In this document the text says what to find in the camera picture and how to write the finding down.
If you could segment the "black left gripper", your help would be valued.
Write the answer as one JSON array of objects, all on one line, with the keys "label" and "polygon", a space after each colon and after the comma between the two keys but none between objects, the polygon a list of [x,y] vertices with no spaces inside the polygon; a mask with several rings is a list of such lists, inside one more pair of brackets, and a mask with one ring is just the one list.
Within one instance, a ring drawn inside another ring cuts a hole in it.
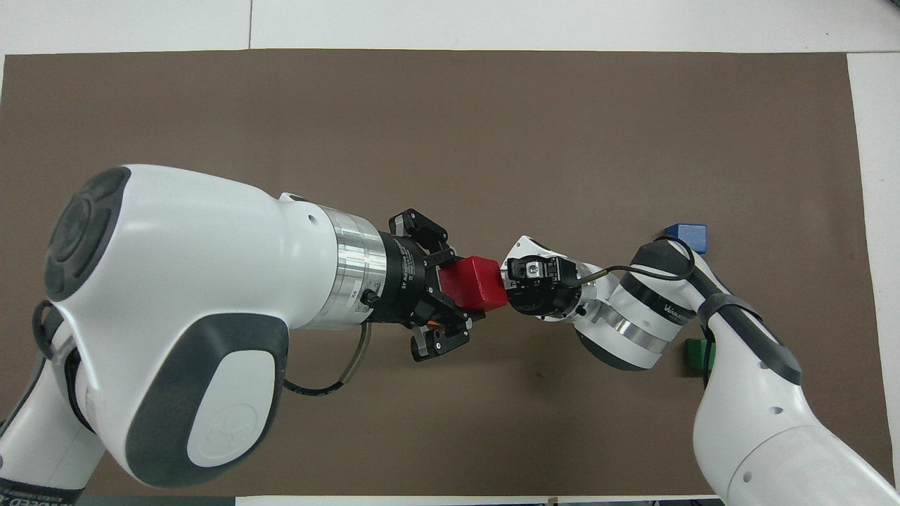
[{"label": "black left gripper", "polygon": [[446,230],[414,209],[392,216],[388,226],[389,234],[380,234],[387,270],[382,292],[373,302],[373,322],[412,329],[415,362],[467,344],[473,323],[484,319],[485,313],[457,306],[436,286],[435,268],[458,262]]}]

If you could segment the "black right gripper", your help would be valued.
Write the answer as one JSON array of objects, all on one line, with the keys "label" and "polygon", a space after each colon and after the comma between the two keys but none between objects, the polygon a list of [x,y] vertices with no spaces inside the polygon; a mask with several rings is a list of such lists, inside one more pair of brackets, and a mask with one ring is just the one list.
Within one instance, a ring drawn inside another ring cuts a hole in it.
[{"label": "black right gripper", "polygon": [[518,313],[562,319],[581,298],[577,265],[560,257],[508,257],[501,266],[509,304]]}]

